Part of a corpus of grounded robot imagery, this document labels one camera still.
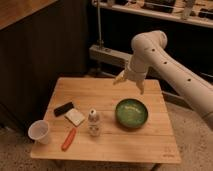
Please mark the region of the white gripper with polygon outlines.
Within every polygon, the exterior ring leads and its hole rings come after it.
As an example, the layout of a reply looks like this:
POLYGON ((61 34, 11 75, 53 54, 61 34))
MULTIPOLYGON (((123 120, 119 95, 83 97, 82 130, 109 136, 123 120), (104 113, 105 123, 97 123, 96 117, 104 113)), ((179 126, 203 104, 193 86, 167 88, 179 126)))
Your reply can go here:
POLYGON ((144 79, 147 75, 147 64, 141 60, 131 60, 126 63, 124 72, 119 73, 113 84, 124 82, 126 79, 137 82, 136 86, 138 87, 140 94, 144 94, 144 79))

